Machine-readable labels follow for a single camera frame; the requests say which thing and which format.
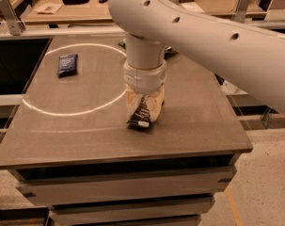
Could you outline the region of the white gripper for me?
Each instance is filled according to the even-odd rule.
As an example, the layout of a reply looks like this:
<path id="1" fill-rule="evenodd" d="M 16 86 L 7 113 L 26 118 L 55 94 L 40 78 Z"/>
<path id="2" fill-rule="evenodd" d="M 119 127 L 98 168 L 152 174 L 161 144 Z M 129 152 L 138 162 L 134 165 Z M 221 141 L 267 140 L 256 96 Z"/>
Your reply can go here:
<path id="1" fill-rule="evenodd" d="M 128 61 L 124 63 L 125 100 L 129 120 L 141 120 L 136 112 L 141 102 L 142 94 L 149 94 L 146 100 L 150 111 L 150 121 L 157 121 L 165 99 L 166 62 L 154 69 L 142 70 L 135 68 Z"/>

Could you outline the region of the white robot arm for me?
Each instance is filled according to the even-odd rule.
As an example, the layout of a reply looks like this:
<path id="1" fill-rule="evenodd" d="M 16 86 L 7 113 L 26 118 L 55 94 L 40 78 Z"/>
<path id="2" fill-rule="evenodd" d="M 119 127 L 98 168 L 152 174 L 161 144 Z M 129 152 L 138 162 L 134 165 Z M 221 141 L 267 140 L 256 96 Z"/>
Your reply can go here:
<path id="1" fill-rule="evenodd" d="M 177 0 L 109 0 L 127 36 L 124 79 L 150 94 L 162 85 L 160 48 L 170 46 L 285 115 L 285 35 L 195 13 Z"/>

